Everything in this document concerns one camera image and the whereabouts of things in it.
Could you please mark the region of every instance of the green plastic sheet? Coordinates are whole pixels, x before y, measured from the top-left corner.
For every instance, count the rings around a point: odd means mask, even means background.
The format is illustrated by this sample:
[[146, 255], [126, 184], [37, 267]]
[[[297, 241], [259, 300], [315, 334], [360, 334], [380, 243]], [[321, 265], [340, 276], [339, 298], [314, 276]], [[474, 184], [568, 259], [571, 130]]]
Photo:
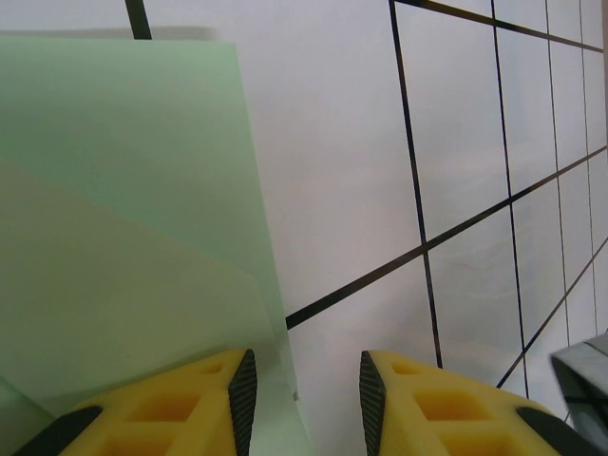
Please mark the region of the green plastic sheet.
[[252, 454], [309, 454], [234, 47], [3, 38], [0, 62], [0, 399], [50, 419], [251, 347]]

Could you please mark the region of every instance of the black line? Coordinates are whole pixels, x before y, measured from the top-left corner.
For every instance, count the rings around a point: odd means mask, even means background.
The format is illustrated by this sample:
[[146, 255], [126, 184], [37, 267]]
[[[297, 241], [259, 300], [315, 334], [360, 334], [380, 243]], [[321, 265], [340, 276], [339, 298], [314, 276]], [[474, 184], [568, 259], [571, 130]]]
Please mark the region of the black line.
[[[494, 7], [494, 0], [491, 1], [492, 6], [492, 19], [496, 19], [496, 11]], [[509, 152], [506, 143], [506, 126], [504, 125], [504, 98], [503, 98], [503, 76], [501, 74], [501, 59], [499, 57], [498, 50], [498, 31], [496, 25], [492, 27], [494, 34], [494, 55], [496, 56], [496, 75], [498, 81], [498, 94], [501, 107], [501, 124], [503, 126], [503, 150], [504, 150], [504, 169], [506, 172], [506, 187], [508, 190], [508, 197], [511, 199], [511, 170], [509, 167]], [[520, 323], [520, 339], [522, 343], [523, 351], [523, 313], [522, 313], [522, 290], [520, 287], [520, 268], [517, 260], [517, 241], [515, 239], [515, 218], [513, 217], [513, 202], [509, 203], [509, 217], [511, 221], [511, 243], [513, 248], [513, 265], [515, 268], [515, 287], [517, 289], [517, 307], [519, 312], [519, 323]], [[525, 385], [525, 397], [529, 398], [530, 394], [528, 391], [528, 371], [525, 364], [525, 357], [523, 358], [523, 383]]]
[[151, 40], [152, 33], [148, 25], [148, 18], [145, 14], [145, 6], [143, 0], [124, 0], [126, 11], [129, 15], [133, 38], [136, 40]]
[[306, 307], [303, 307], [299, 311], [296, 311], [289, 316], [287, 316], [286, 323], [287, 329], [296, 327], [297, 325], [304, 323], [309, 318], [314, 317], [317, 314], [329, 309], [333, 304], [340, 302], [342, 299], [353, 295], [359, 290], [371, 285], [376, 280], [386, 276], [387, 274], [392, 273], [396, 269], [399, 269], [401, 266], [409, 263], [413, 259], [419, 257], [424, 252], [422, 245], [416, 247], [415, 249], [410, 250], [406, 254], [398, 256], [396, 259], [389, 261], [386, 264], [383, 264], [379, 268], [374, 269], [370, 273], [367, 273], [353, 282], [337, 289], [335, 292], [332, 292], [322, 298], [316, 300], [314, 303], [309, 304]]
[[[418, 229], [420, 231], [420, 240], [422, 245], [427, 243], [427, 230], [425, 228], [425, 217], [422, 208], [422, 194], [420, 191], [420, 180], [418, 178], [418, 165], [416, 164], [416, 152], [414, 149], [413, 130], [411, 128], [411, 119], [409, 115], [408, 89], [406, 86], [406, 71], [403, 65], [403, 57], [401, 54], [401, 39], [399, 36], [399, 27], [397, 25], [397, 12], [395, 11], [395, 3], [389, 0], [390, 10], [390, 25], [392, 28], [392, 40], [395, 46], [395, 58], [397, 60], [397, 70], [399, 72], [399, 85], [401, 87], [401, 101], [403, 104], [403, 116], [406, 124], [406, 133], [408, 136], [408, 151], [409, 162], [411, 167], [411, 176], [414, 185], [414, 197], [416, 199], [416, 212], [418, 214]], [[425, 263], [425, 277], [427, 279], [427, 294], [428, 305], [430, 307], [430, 323], [433, 330], [433, 342], [435, 345], [435, 357], [437, 358], [437, 367], [443, 367], [441, 358], [441, 344], [439, 342], [439, 328], [437, 326], [437, 312], [435, 310], [435, 293], [433, 292], [433, 283], [430, 272], [430, 260], [428, 252], [423, 253]]]
[[466, 19], [467, 21], [477, 22], [478, 24], [485, 24], [487, 26], [494, 26], [499, 29], [511, 30], [511, 31], [515, 31], [517, 33], [522, 33], [524, 35], [534, 36], [536, 38], [542, 38], [543, 40], [554, 41], [556, 43], [562, 43], [564, 45], [574, 46], [576, 48], [589, 49], [589, 50], [593, 50], [595, 52], [603, 52], [603, 49], [601, 49], [599, 47], [585, 45], [584, 43], [577, 43], [576, 41], [567, 40], [565, 38], [551, 35], [549, 33], [544, 33], [542, 31], [533, 30], [532, 28], [516, 26], [515, 24], [501, 21], [499, 19], [493, 19], [491, 17], [483, 16], [481, 14], [477, 14], [477, 13], [471, 12], [471, 11], [466, 11], [464, 9], [449, 7], [448, 5], [442, 5], [441, 3], [435, 3], [435, 2], [428, 1], [428, 0], [394, 0], [394, 1], [398, 2], [398, 3], [403, 3], [404, 5], [410, 5], [412, 7], [422, 8], [423, 10], [441, 12], [442, 14], [447, 14], [449, 16], [459, 17], [461, 19]]
[[501, 379], [501, 381], [497, 384], [496, 388], [500, 388], [504, 384], [504, 382], [509, 377], [509, 375], [511, 375], [511, 372], [513, 372], [513, 370], [517, 367], [518, 363], [522, 360], [522, 358], [525, 356], [525, 354], [528, 353], [528, 351], [532, 347], [532, 344], [534, 344], [534, 342], [536, 342], [536, 339], [539, 338], [539, 335], [541, 335], [542, 330], [544, 330], [546, 328], [546, 326], [549, 324], [549, 322], [551, 321], [551, 319], [553, 318], [553, 316], [560, 309], [561, 305], [565, 302], [565, 300], [568, 297], [568, 295], [570, 295], [570, 293], [572, 292], [572, 290], [574, 290], [574, 287], [576, 287], [577, 284], [579, 283], [579, 280], [587, 272], [587, 269], [589, 269], [589, 266], [591, 266], [593, 264], [594, 260], [598, 256], [599, 252], [601, 252], [601, 249], [603, 249], [604, 245], [606, 245], [606, 242], [608, 242], [608, 237], [601, 243], [601, 245], [598, 248], [598, 251], [591, 257], [591, 259], [587, 262], [587, 264], [585, 265], [585, 267], [582, 268], [582, 271], [580, 272], [580, 274], [577, 276], [577, 278], [574, 280], [574, 282], [572, 282], [572, 285], [570, 285], [570, 287], [568, 288], [568, 290], [566, 290], [565, 295], [561, 297], [560, 302], [558, 302], [558, 305], [555, 306], [555, 308], [553, 309], [553, 311], [551, 311], [551, 313], [549, 314], [549, 316], [547, 316], [546, 319], [542, 322], [541, 327], [537, 329], [537, 331], [534, 333], [534, 335], [532, 336], [532, 338], [525, 345], [525, 348], [523, 349], [523, 351], [517, 356], [517, 358], [515, 358], [515, 361], [513, 362], [513, 364], [511, 365], [511, 367], [506, 371], [506, 373], [504, 374], [504, 376]]
[[449, 240], [451, 238], [454, 238], [456, 235], [459, 235], [467, 228], [470, 228], [471, 226], [473, 226], [473, 225], [479, 223], [480, 221], [487, 219], [489, 216], [497, 213], [501, 209], [504, 209], [510, 203], [520, 200], [521, 198], [525, 197], [526, 195], [529, 195], [530, 193], [532, 193], [534, 190], [542, 187], [543, 185], [552, 181], [553, 179], [556, 179], [558, 176], [561, 176], [561, 175], [567, 173], [571, 169], [575, 168], [576, 166], [579, 166], [580, 164], [586, 162], [587, 160], [591, 160], [593, 157], [595, 157], [597, 154], [603, 152], [604, 150], [606, 150], [606, 146], [603, 146], [601, 149], [595, 151], [592, 154], [589, 154], [587, 157], [583, 157], [582, 159], [579, 159], [579, 160], [575, 161], [574, 163], [569, 164], [568, 166], [564, 167], [561, 171], [553, 173], [551, 176], [547, 176], [546, 178], [539, 180], [536, 183], [533, 183], [529, 187], [526, 187], [522, 191], [513, 195], [510, 199], [505, 199], [505, 200], [493, 205], [492, 207], [481, 212], [480, 214], [477, 214], [476, 216], [463, 221], [462, 223], [454, 226], [453, 228], [450, 228], [449, 230], [445, 231], [441, 235], [438, 235], [438, 236], [428, 240], [427, 243], [419, 245], [418, 247], [415, 247], [414, 249], [410, 250], [409, 252], [406, 252], [405, 254], [398, 256], [396, 259], [393, 259], [392, 261], [389, 261], [388, 263], [383, 264], [382, 266], [374, 269], [373, 271], [357, 278], [353, 282], [350, 282], [347, 285], [344, 285], [343, 287], [339, 288], [338, 290], [336, 290], [330, 294], [327, 294], [326, 296], [321, 297], [320, 299], [316, 300], [315, 302], [303, 307], [302, 309], [300, 309], [298, 311], [295, 311], [294, 313], [291, 313], [286, 318], [287, 329], [290, 330], [292, 328], [295, 328], [297, 325], [300, 325], [300, 324], [304, 323], [306, 320], [314, 317], [315, 315], [320, 314], [321, 312], [329, 309], [334, 304], [340, 302], [341, 300], [345, 299], [346, 297], [349, 297], [350, 295], [353, 295], [354, 293], [367, 287], [368, 285], [371, 285], [376, 280], [379, 280], [380, 278], [386, 276], [387, 274], [392, 273], [396, 269], [399, 269], [401, 266], [404, 266], [405, 264], [409, 263], [410, 261], [414, 260], [415, 258], [423, 256], [425, 253], [428, 253], [430, 250], [434, 249], [438, 245], [443, 244], [444, 242], [446, 242], [447, 240]]
[[[544, 0], [544, 13], [547, 21], [547, 33], [549, 32], [549, 5], [548, 0]], [[555, 169], [559, 170], [559, 160], [558, 160], [558, 130], [555, 125], [555, 100], [553, 96], [553, 66], [551, 63], [551, 42], [547, 41], [547, 54], [549, 57], [549, 85], [551, 87], [551, 117], [553, 119], [553, 145], [555, 148]], [[565, 253], [563, 251], [563, 222], [561, 215], [561, 186], [560, 186], [560, 178], [557, 179], [558, 185], [558, 210], [560, 213], [560, 247], [561, 247], [561, 275], [563, 282], [563, 293], [566, 293], [566, 259]], [[566, 340], [568, 342], [568, 347], [570, 347], [570, 320], [568, 318], [568, 303], [565, 303], [564, 306], [566, 313]]]
[[[580, 40], [582, 41], [582, 4], [579, 0], [579, 19], [580, 19]], [[587, 127], [587, 87], [585, 85], [585, 51], [580, 50], [580, 60], [582, 65], [582, 103], [584, 106], [585, 119], [585, 151], [589, 153], [589, 129]], [[591, 237], [591, 254], [593, 254], [593, 214], [591, 213], [591, 176], [589, 173], [589, 161], [587, 162], [587, 186], [589, 189], [589, 231]], [[598, 303], [596, 302], [596, 266], [591, 266], [591, 275], [593, 276], [593, 309], [596, 319], [596, 335], [598, 335]]]

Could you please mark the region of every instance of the white grid panel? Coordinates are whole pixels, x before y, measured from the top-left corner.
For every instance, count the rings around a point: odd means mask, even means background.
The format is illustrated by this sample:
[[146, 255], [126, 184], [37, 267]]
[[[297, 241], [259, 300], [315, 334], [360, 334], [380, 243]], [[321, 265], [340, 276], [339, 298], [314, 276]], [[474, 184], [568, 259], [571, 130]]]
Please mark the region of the white grid panel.
[[[608, 327], [600, 1], [401, 2], [144, 1], [154, 39], [237, 43], [319, 455], [365, 454], [362, 350], [561, 416], [547, 355]], [[0, 6], [66, 29], [133, 33], [119, 0]]]

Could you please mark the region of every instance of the black rubber pad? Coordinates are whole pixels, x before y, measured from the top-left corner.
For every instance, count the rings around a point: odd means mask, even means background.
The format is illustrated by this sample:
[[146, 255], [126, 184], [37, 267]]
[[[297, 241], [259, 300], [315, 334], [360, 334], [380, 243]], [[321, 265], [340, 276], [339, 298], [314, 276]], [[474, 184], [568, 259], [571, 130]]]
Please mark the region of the black rubber pad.
[[361, 353], [359, 397], [368, 456], [378, 456], [380, 454], [387, 390], [368, 351]]
[[603, 454], [560, 418], [530, 407], [519, 407], [517, 413], [561, 456], [599, 456]]
[[101, 407], [93, 406], [60, 416], [13, 456], [58, 456], [102, 411]]
[[248, 350], [228, 386], [237, 456], [249, 455], [257, 399], [256, 356]]

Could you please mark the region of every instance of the gray object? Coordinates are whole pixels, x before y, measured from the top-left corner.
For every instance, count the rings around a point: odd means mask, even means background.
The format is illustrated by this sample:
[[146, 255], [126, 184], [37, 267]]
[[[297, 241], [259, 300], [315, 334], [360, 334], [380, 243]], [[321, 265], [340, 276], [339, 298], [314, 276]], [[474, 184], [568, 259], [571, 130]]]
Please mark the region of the gray object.
[[577, 432], [608, 452], [608, 334], [551, 355]]

